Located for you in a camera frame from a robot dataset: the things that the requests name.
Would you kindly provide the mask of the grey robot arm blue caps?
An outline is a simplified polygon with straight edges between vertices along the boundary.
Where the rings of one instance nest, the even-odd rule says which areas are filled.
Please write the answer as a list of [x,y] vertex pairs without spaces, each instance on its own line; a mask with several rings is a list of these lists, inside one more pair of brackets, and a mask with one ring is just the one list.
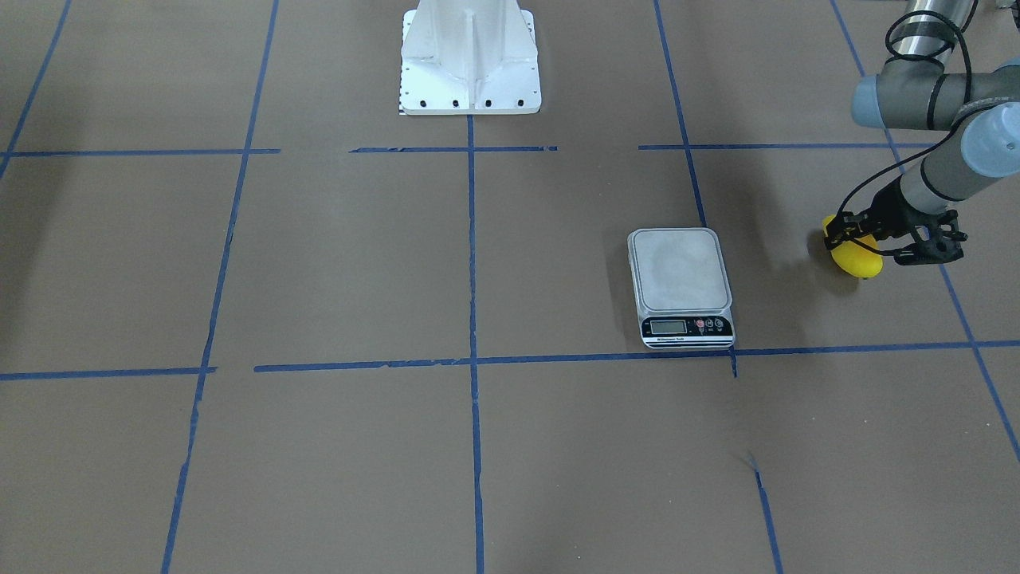
[[955,207],[1019,170],[1018,62],[990,73],[972,68],[965,30],[975,1],[911,1],[885,34],[889,59],[853,92],[852,116],[872,128],[944,133],[900,161],[867,210],[842,203],[823,241],[842,271],[874,277],[898,265],[958,261],[967,236]]

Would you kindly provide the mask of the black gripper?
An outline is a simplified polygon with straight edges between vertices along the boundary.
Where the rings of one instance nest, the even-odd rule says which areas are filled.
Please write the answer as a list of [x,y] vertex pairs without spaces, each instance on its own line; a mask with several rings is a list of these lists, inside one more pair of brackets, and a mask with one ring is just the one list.
[[[866,233],[860,226],[872,229]],[[834,215],[834,224],[826,224],[826,249],[851,244],[879,251],[877,241],[907,234],[913,242],[890,251],[897,265],[942,265],[964,257],[962,243],[967,234],[959,229],[958,211],[947,208],[929,214],[916,210],[908,204],[899,179],[875,195],[870,210],[842,210]]]

